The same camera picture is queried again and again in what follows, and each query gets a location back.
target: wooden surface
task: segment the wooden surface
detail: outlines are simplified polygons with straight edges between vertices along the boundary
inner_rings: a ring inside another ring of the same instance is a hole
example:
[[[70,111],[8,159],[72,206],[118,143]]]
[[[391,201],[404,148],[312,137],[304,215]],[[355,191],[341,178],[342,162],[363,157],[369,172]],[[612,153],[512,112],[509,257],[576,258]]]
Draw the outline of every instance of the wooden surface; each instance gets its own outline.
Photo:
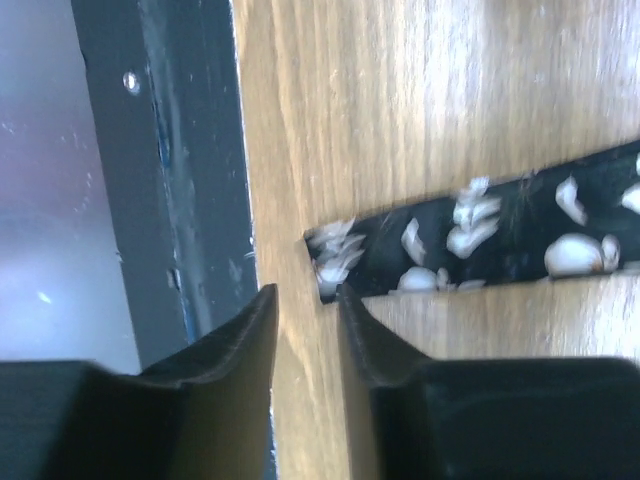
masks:
[[[281,478],[349,477],[336,309],[300,238],[640,137],[640,3],[234,0]],[[628,277],[369,302],[438,357],[640,358]]]

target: garlic skin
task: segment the garlic skin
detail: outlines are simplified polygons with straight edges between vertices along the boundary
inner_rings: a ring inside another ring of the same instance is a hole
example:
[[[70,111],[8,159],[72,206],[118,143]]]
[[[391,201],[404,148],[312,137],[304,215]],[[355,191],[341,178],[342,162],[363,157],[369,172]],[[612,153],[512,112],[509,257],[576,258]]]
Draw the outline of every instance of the garlic skin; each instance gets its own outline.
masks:
[[[330,259],[337,256],[344,256],[351,252],[354,252],[360,248],[366,235],[347,235],[346,238],[339,241],[337,238],[325,243],[321,248],[323,249],[316,258],[318,263],[326,263]]]
[[[640,215],[640,183],[624,191],[620,205]]]
[[[360,246],[366,236],[349,235],[354,222],[355,218],[325,225],[316,229],[307,240],[309,245],[320,250],[313,264],[321,296],[335,295],[338,285],[344,283],[349,270],[364,253]]]
[[[454,227],[447,236],[447,250],[461,259],[469,258],[482,242],[498,231],[498,218],[482,220],[471,230]]]
[[[314,248],[319,248],[323,244],[326,250],[327,248],[332,248],[336,243],[342,244],[347,237],[349,231],[353,227],[355,223],[355,217],[347,222],[334,222],[324,227],[317,228],[313,231],[313,235],[309,238],[308,242]]]
[[[578,184],[572,176],[569,176],[556,188],[556,203],[578,225],[585,226],[587,224],[584,206],[578,201]]]
[[[544,264],[551,277],[611,272],[618,268],[620,245],[613,235],[599,244],[579,233],[568,233],[552,243],[544,254]]]
[[[409,254],[411,259],[418,265],[422,266],[424,265],[424,257],[427,254],[427,251],[424,248],[422,240],[420,240],[420,237],[418,236],[418,228],[420,228],[420,225],[418,224],[418,220],[414,218],[409,222],[407,228],[405,228],[402,233],[400,243],[402,243],[402,247]]]
[[[398,289],[394,292],[432,292],[437,290],[437,275],[422,267],[411,267],[400,277]]]
[[[335,295],[338,285],[344,283],[349,270],[360,260],[364,250],[346,252],[324,264],[316,263],[316,280],[321,296]]]
[[[469,231],[480,220],[498,213],[500,204],[501,199],[499,197],[482,197],[472,204],[458,202],[453,208],[453,222],[460,225],[463,230]]]

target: wood grain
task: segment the wood grain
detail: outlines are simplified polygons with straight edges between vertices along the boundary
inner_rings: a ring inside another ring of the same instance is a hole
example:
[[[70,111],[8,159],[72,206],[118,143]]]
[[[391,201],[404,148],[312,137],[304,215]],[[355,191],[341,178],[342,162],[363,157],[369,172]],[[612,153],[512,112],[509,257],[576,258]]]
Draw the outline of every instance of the wood grain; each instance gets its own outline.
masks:
[[[234,0],[284,480],[349,478],[336,310],[302,232],[640,136],[640,3]],[[373,299],[438,357],[640,358],[638,281]]]

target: black plastic part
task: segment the black plastic part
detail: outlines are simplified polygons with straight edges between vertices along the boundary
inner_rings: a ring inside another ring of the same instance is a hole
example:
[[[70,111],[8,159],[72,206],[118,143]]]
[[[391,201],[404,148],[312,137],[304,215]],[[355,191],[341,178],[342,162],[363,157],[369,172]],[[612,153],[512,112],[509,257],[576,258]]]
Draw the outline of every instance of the black plastic part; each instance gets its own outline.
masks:
[[[138,377],[85,362],[0,364],[0,478],[257,479],[277,291]]]
[[[339,302],[353,478],[640,478],[632,362],[437,361]]]

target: black metal frame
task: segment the black metal frame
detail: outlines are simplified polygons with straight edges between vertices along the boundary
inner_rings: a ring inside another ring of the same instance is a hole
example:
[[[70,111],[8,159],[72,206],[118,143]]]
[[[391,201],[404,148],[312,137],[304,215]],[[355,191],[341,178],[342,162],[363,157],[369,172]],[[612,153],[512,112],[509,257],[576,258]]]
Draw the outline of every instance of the black metal frame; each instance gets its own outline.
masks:
[[[231,3],[71,1],[144,368],[257,292]]]

